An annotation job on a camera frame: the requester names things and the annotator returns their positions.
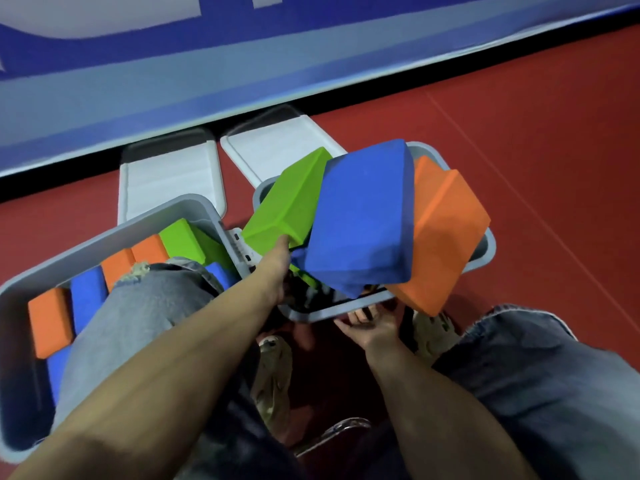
plastic storage bin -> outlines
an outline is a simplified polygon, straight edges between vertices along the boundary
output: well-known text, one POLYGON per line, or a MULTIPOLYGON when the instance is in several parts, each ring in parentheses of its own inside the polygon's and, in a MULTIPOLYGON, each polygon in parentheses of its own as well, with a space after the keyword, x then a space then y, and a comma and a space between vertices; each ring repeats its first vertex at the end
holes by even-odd
POLYGON ((213 204, 200 195, 173 199, 33 267, 0 287, 0 456, 20 463, 49 434, 54 404, 45 360, 37 360, 27 302, 100 264, 115 252, 157 234, 180 218, 228 250, 240 276, 248 266, 235 252, 213 204))
MULTIPOLYGON (((427 155, 441 168, 445 170, 450 169, 449 165, 447 165, 447 163, 443 160, 443 158, 434 147, 425 143, 420 143, 418 141, 407 142, 407 146, 409 147, 409 151, 411 151, 411 156, 414 160, 420 158, 423 155, 427 155)), ((254 209, 258 208, 260 202, 264 199, 267 193, 269 193, 269 190, 276 179, 277 177, 273 177, 265 180, 260 184, 260 186, 258 186, 258 188, 256 188, 255 192, 253 193, 254 209)), ((467 273, 473 269, 477 269, 479 267, 487 265, 495 256, 495 250, 495 238, 493 236, 493 233, 491 232, 491 229, 487 229, 484 233, 482 241, 478 243, 476 250, 471 256, 471 259, 469 259, 469 262, 465 266, 463 273, 467 273)), ((370 295, 353 300, 341 301, 333 306, 329 306, 327 308, 323 308, 322 310, 317 310, 311 313, 299 312, 292 309, 292 307, 288 305, 280 305, 279 308, 281 313, 292 321, 312 323, 352 312, 359 308, 370 306, 375 303, 380 303, 391 298, 394 298, 394 295, 391 293, 391 291, 382 288, 380 291, 376 291, 370 295)))

tan sneaker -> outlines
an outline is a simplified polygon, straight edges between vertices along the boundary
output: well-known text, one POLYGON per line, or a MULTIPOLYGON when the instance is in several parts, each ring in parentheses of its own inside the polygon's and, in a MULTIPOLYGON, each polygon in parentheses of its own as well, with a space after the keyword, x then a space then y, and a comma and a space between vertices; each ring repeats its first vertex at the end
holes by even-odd
POLYGON ((289 427, 289 385, 293 359, 291 347, 277 335, 260 341, 260 364, 251 397, 273 436, 282 441, 289 427))
POLYGON ((460 341, 451 318, 444 312, 437 317, 414 313, 413 338, 418 344, 415 354, 423 358, 429 366, 460 341))

red rubber flooring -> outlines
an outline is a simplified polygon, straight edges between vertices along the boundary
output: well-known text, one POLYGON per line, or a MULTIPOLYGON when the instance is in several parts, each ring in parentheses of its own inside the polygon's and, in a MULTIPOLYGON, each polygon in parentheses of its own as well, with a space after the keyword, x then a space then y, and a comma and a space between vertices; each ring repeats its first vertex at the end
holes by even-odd
MULTIPOLYGON (((544 308, 581 341, 640 369, 639 42, 640 27, 631 27, 314 117, 347 150, 398 137, 431 144, 480 197, 498 247, 447 304, 462 327, 498 303, 544 308)), ((219 150, 224 222, 242 225, 253 189, 219 150)), ((1 204, 0 282, 115 226, 117 192, 113 172, 1 204)), ((294 361, 305 365, 294 368, 289 443, 347 417, 343 411, 375 415, 379 398, 363 400, 344 373, 346 364, 364 365, 357 351, 345 343, 337 358, 311 354, 340 340, 331 326, 291 331, 300 345, 294 361), (317 380, 333 373, 330 383, 317 380), (296 398, 337 387, 338 397, 296 398)))

